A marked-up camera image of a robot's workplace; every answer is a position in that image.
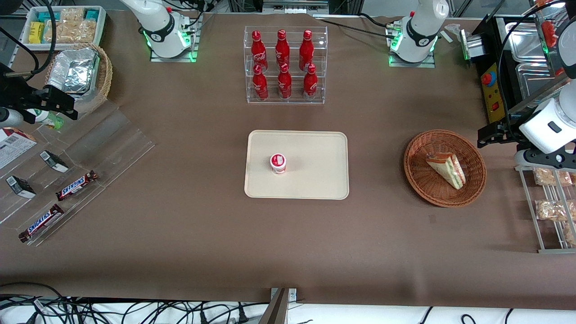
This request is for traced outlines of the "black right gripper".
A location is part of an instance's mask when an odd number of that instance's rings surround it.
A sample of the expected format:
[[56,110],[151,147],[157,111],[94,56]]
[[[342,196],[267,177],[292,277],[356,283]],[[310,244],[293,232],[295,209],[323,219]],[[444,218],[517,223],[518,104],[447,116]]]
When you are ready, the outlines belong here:
[[[0,106],[1,121],[20,113],[23,121],[35,123],[36,115],[29,109],[42,109],[43,99],[38,90],[30,87],[20,76],[8,77],[12,70],[6,64],[0,64]],[[55,86],[45,86],[45,111],[61,113],[72,120],[78,120],[78,111],[74,109],[74,98]]]

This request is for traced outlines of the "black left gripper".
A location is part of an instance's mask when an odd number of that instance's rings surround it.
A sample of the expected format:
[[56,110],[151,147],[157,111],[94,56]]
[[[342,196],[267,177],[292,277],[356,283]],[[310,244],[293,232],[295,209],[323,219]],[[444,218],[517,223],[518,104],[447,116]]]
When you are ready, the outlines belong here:
[[477,148],[482,149],[495,142],[498,144],[522,143],[522,135],[519,135],[516,125],[510,125],[506,121],[495,121],[483,127],[483,134],[477,135]]

